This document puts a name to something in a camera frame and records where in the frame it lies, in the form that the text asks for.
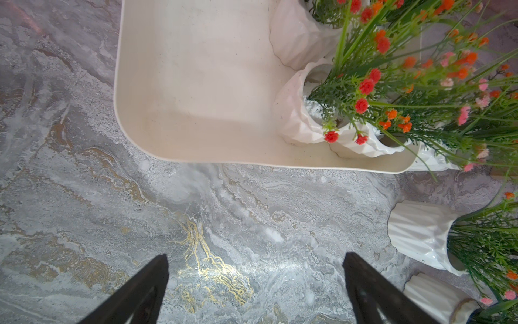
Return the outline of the pink flower pot mid-right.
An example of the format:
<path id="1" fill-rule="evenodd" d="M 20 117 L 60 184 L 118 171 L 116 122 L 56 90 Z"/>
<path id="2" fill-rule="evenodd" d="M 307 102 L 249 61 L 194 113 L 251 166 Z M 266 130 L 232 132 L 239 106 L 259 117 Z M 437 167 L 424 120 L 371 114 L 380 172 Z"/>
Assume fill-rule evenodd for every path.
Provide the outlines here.
<path id="1" fill-rule="evenodd" d="M 419 273 L 406 282 L 403 294 L 438 323 L 517 323 L 517 299 L 482 306 L 464 291 Z"/>

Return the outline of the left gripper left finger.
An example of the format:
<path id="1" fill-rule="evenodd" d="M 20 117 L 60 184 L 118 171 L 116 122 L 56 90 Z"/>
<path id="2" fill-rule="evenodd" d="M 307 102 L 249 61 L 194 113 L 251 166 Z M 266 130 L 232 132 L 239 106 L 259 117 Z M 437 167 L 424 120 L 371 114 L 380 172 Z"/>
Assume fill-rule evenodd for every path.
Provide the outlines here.
<path id="1" fill-rule="evenodd" d="M 168 281 L 167 255 L 158 255 L 80 322 L 156 323 Z"/>

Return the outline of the red flower pot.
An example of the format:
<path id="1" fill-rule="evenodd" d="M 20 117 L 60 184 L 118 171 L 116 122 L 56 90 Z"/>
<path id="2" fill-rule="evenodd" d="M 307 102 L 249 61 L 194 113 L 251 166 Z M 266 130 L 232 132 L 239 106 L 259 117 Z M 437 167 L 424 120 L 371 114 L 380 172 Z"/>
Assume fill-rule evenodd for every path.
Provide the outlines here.
<path id="1" fill-rule="evenodd" d="M 334 53 L 349 58 L 402 1 L 280 1 L 269 40 L 284 66 L 301 70 Z"/>

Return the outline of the pink flower pot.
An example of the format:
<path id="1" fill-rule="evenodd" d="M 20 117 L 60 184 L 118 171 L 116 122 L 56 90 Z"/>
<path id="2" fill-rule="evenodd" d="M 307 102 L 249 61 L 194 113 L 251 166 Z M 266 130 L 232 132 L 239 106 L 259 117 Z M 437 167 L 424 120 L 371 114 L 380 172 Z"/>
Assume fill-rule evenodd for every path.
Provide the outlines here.
<path id="1" fill-rule="evenodd" d="M 400 99 L 420 148 L 413 171 L 517 168 L 517 75 L 513 50 L 477 67 L 477 54 L 448 52 L 417 66 Z"/>

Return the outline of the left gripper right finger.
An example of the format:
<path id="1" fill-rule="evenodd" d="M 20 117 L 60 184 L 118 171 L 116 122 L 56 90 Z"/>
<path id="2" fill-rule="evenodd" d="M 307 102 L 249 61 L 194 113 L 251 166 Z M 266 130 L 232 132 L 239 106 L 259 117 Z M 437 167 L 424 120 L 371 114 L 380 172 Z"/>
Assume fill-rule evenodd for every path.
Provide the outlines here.
<path id="1" fill-rule="evenodd" d="M 360 255 L 348 252 L 343 262 L 347 295 L 357 323 L 436 323 Z"/>

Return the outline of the orange flower pot front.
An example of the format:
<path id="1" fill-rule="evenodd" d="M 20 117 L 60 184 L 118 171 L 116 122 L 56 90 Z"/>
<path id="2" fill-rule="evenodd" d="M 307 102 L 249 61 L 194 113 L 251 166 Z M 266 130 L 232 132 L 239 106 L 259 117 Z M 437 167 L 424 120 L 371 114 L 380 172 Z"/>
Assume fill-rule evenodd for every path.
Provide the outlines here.
<path id="1" fill-rule="evenodd" d="M 272 108 L 287 143 L 326 143 L 341 158 L 411 151 L 416 160 L 420 146 L 407 136 L 413 124 L 399 101 L 417 66 L 474 51 L 480 67 L 514 50 L 486 58 L 498 26 L 493 19 L 468 21 L 486 9 L 482 1 L 402 2 L 351 57 L 332 53 L 295 70 Z"/>

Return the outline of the orange flower pot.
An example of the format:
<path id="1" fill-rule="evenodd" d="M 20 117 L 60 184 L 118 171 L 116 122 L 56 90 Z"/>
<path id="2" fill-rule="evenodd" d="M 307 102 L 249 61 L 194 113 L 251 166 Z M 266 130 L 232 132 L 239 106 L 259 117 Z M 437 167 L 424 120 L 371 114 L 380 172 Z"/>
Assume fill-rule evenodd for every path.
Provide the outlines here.
<path id="1" fill-rule="evenodd" d="M 461 215 L 423 202 L 396 204 L 388 236 L 401 254 L 456 276 L 469 275 L 478 290 L 497 296 L 517 291 L 517 193 Z"/>
<path id="2" fill-rule="evenodd" d="M 486 58 L 498 26 L 493 19 L 468 21 L 486 9 L 482 1 L 402 2 L 351 57 L 332 53 L 295 70 L 272 108 L 287 143 L 326 143 L 341 158 L 411 151 L 416 160 L 420 146 L 407 136 L 413 124 L 399 101 L 417 66 L 474 51 L 480 67 L 514 50 Z"/>

